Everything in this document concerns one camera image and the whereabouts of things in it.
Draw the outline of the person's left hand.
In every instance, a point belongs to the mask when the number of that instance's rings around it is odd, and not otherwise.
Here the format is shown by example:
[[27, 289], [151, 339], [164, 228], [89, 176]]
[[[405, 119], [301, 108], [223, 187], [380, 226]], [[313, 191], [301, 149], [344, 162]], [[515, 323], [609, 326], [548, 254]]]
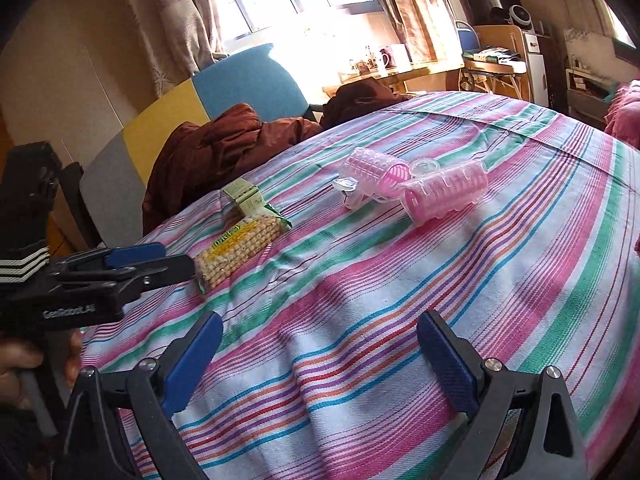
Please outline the person's left hand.
[[[68, 336], [64, 378], [68, 388], [75, 385], [81, 367], [82, 337], [79, 330]], [[34, 344], [26, 340], [1, 336], [1, 403], [20, 410], [29, 410], [32, 404], [23, 391], [18, 370], [31, 370], [41, 365], [43, 354]]]

